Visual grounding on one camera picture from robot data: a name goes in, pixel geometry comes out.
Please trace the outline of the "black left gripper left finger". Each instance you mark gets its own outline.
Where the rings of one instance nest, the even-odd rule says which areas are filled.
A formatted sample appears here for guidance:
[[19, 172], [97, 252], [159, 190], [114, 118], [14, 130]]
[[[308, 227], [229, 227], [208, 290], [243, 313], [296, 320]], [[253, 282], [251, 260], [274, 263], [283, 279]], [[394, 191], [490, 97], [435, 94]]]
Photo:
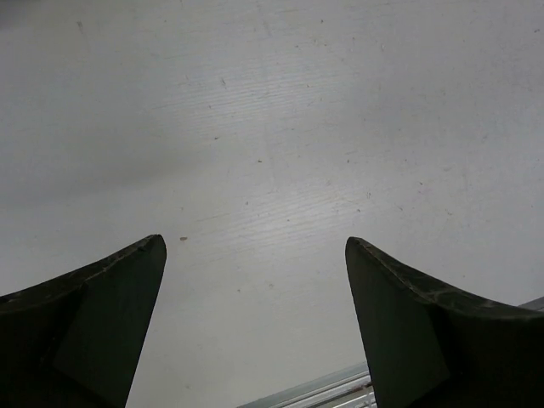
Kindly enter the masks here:
[[3, 407], [123, 407], [167, 260], [149, 235], [1, 298]]

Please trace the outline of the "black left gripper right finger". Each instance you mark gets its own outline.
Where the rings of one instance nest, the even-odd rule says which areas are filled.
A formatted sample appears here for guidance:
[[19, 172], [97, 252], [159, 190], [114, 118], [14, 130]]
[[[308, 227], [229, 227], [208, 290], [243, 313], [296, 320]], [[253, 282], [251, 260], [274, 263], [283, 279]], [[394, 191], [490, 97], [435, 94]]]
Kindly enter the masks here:
[[542, 406], [540, 310], [463, 291], [360, 238], [345, 259], [378, 406]]

